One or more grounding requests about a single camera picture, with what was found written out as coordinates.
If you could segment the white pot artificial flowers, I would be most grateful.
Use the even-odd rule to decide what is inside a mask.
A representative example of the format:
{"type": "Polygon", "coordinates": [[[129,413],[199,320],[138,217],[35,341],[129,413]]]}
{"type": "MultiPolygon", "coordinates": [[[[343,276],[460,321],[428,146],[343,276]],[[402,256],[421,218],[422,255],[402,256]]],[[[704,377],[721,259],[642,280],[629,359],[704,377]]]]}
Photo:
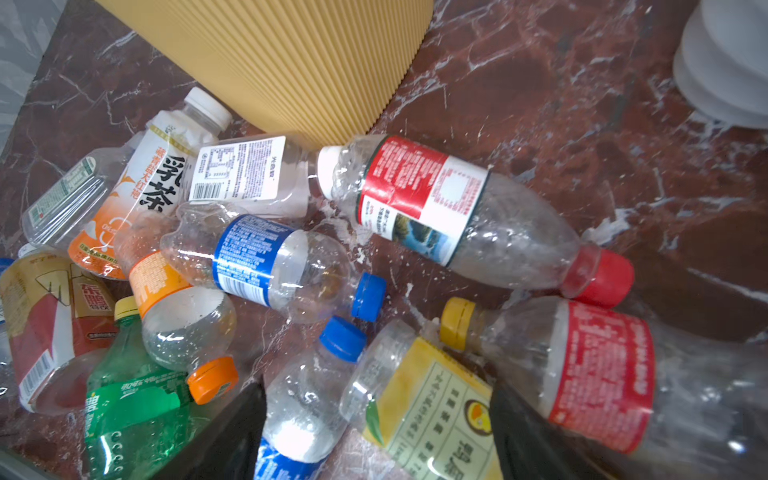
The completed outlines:
{"type": "Polygon", "coordinates": [[[698,111],[728,124],[767,128],[767,3],[702,1],[673,61],[678,90],[698,111]]]}

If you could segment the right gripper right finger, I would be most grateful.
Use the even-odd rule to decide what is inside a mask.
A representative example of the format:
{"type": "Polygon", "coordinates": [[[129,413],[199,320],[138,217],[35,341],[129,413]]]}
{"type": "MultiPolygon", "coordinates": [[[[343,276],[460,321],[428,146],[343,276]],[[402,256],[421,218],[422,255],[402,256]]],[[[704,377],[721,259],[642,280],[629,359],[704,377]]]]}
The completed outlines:
{"type": "Polygon", "coordinates": [[[490,422],[505,479],[609,479],[507,382],[492,387],[490,422]]]}

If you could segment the tall clear bottle blue cap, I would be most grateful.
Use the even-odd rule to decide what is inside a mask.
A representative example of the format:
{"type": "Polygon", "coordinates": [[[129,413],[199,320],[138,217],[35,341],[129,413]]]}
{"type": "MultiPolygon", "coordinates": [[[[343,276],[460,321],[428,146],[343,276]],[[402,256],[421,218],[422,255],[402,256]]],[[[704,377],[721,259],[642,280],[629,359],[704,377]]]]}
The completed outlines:
{"type": "Polygon", "coordinates": [[[339,405],[366,343],[353,323],[334,316],[271,381],[256,479],[318,477],[348,427],[339,405]]]}

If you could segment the yellow slatted waste bin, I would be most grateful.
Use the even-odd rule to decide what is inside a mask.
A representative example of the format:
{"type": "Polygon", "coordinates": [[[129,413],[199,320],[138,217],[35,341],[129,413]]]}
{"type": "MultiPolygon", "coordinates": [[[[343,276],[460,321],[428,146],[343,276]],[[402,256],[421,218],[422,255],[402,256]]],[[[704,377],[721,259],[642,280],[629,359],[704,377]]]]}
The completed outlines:
{"type": "Polygon", "coordinates": [[[377,122],[433,17],[431,1],[104,1],[239,116],[317,147],[377,122]]]}

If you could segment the clear bottle red label yellow cap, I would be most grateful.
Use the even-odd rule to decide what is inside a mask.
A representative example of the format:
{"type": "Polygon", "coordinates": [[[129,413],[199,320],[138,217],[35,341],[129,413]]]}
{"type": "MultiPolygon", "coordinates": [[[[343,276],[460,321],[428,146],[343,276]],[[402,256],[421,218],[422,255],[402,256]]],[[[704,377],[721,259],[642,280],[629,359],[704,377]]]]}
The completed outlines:
{"type": "Polygon", "coordinates": [[[440,340],[483,357],[544,419],[627,479],[763,479],[767,352],[539,297],[486,310],[454,297],[440,340]]]}

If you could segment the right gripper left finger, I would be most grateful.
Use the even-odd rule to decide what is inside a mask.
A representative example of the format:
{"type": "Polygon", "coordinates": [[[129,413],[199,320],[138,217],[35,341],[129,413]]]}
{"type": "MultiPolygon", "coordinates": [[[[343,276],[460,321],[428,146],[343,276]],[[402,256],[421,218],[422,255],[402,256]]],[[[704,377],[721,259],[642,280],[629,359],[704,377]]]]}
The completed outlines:
{"type": "Polygon", "coordinates": [[[261,379],[245,387],[155,479],[252,479],[267,417],[261,379]]]}

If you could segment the clear bottle red white label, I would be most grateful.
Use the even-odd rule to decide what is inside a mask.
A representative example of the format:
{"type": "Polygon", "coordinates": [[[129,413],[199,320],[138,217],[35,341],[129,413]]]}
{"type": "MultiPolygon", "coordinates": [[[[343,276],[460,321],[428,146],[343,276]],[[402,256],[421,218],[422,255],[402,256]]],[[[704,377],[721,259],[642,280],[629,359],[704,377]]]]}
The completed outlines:
{"type": "Polygon", "coordinates": [[[627,258],[581,239],[534,191],[407,138],[324,147],[317,175],[362,227],[482,284],[613,308],[634,283],[627,258]]]}

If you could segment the yellow red label tea bottle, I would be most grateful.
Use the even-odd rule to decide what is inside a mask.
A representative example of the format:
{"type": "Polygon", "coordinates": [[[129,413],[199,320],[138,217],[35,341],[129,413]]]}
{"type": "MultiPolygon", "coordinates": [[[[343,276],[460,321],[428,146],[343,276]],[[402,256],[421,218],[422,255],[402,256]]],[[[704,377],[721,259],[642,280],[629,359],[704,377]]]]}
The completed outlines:
{"type": "Polygon", "coordinates": [[[1,301],[21,405],[49,416],[81,409],[118,333],[107,285],[66,254],[27,244],[1,274],[1,301]]]}

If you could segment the small clear bottle blue label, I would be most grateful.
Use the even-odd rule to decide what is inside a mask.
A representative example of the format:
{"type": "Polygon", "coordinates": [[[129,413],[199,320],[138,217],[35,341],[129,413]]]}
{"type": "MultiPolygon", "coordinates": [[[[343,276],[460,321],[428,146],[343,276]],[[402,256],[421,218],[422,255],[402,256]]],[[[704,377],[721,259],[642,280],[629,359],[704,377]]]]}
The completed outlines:
{"type": "Polygon", "coordinates": [[[358,270],[345,247],[230,202],[182,204],[160,240],[168,263],[194,286],[217,288],[279,312],[293,323],[339,316],[377,321],[386,281],[358,270]]]}

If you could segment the clear bottle white green label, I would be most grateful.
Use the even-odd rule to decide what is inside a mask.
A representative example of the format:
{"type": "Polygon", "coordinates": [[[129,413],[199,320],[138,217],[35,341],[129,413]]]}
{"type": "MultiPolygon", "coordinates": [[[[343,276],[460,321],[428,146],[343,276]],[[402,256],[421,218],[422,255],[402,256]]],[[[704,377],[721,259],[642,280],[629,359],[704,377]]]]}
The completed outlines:
{"type": "Polygon", "coordinates": [[[81,158],[22,214],[27,241],[65,251],[112,191],[144,136],[120,147],[97,148],[81,158]]]}

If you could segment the square clear bottle white label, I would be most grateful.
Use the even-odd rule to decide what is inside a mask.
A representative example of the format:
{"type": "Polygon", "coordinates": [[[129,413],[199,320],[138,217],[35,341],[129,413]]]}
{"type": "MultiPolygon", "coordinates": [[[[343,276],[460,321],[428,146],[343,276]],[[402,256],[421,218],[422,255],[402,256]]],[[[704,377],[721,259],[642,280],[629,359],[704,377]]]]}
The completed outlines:
{"type": "Polygon", "coordinates": [[[230,202],[269,219],[307,219],[325,202],[317,154],[310,140],[286,131],[206,145],[183,174],[186,200],[230,202]]]}

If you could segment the orange white milk tea bottle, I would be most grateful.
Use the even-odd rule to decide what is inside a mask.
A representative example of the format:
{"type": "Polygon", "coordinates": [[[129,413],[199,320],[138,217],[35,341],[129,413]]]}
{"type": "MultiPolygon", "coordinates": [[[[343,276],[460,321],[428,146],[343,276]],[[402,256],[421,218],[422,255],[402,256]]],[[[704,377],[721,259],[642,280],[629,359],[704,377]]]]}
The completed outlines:
{"type": "Polygon", "coordinates": [[[190,90],[182,108],[157,113],[104,203],[70,243],[70,259],[102,278],[124,280],[115,237],[143,211],[174,213],[183,196],[186,167],[231,122],[229,110],[199,87],[190,90]]]}

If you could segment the green soda bottle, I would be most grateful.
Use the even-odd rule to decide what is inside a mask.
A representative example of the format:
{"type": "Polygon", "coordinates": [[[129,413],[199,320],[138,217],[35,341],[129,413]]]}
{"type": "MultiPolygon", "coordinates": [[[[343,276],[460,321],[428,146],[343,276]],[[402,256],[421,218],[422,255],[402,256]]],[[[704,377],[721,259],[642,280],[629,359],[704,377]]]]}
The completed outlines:
{"type": "Polygon", "coordinates": [[[148,479],[210,422],[214,403],[199,405],[186,375],[147,353],[135,298],[115,306],[118,334],[90,374],[84,443],[93,479],[148,479]]]}

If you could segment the clear bottle orange label cap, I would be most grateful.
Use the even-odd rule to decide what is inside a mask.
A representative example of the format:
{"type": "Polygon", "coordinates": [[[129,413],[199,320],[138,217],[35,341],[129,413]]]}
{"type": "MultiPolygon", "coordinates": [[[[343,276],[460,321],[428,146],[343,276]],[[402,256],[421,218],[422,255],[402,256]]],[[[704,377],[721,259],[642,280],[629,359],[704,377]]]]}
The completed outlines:
{"type": "Polygon", "coordinates": [[[175,217],[141,212],[116,237],[115,253],[139,309],[147,353],[185,374],[191,396],[204,405],[239,380],[229,352],[237,317],[226,293],[192,285],[164,257],[160,240],[178,226],[175,217]]]}

